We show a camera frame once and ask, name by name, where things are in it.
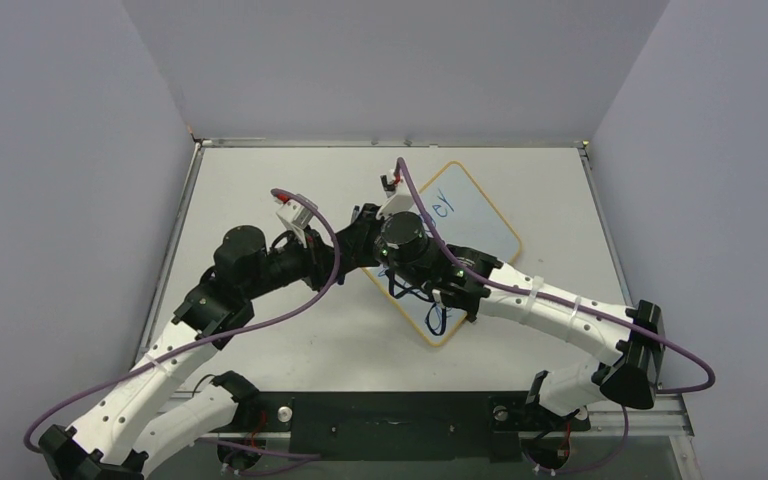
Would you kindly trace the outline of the yellow framed whiteboard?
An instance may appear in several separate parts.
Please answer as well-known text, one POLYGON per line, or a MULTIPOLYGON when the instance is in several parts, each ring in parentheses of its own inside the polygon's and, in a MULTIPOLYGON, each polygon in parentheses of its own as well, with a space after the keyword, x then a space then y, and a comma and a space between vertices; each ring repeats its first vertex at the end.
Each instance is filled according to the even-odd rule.
MULTIPOLYGON (((475 248, 507 263, 522 253, 523 242, 517 231, 461 163, 445 164, 417 190, 446 242, 475 248)), ((442 311, 414 295, 393 298, 382 267, 366 268, 364 272, 433 347, 444 345, 466 319, 460 311, 442 311)))

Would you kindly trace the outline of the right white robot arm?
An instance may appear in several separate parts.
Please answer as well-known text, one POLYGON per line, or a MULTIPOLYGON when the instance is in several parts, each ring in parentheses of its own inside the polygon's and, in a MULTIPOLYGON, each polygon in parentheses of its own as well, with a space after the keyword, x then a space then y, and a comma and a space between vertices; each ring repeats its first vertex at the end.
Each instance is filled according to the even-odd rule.
POLYGON ((523 402, 532 424, 548 427, 602 400, 653 408, 664 355, 656 339, 662 332, 658 305, 605 304, 577 296, 487 253, 454 244, 440 247, 413 212, 380 219, 377 210, 365 205, 337 233, 342 272, 381 266, 392 297, 415 295, 442 319, 452 310, 468 320, 480 315, 507 319, 590 355, 584 363, 535 376, 523 402))

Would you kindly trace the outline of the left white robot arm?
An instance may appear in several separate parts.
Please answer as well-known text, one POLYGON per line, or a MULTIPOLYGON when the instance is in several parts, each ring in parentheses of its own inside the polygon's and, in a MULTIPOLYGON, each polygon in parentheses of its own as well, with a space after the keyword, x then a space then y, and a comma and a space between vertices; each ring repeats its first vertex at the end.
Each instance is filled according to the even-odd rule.
POLYGON ((253 302, 302 281, 321 299, 342 274, 346 251, 339 233, 325 242, 312 228, 286 233, 269 247, 257 227, 235 227, 213 264, 185 296, 160 336, 121 379, 101 385, 105 396, 67 426, 52 425, 37 451, 56 479, 144 479, 200 436, 229 425, 251 427, 260 392, 227 371, 172 410, 160 408, 201 365, 236 336, 255 330, 253 302))

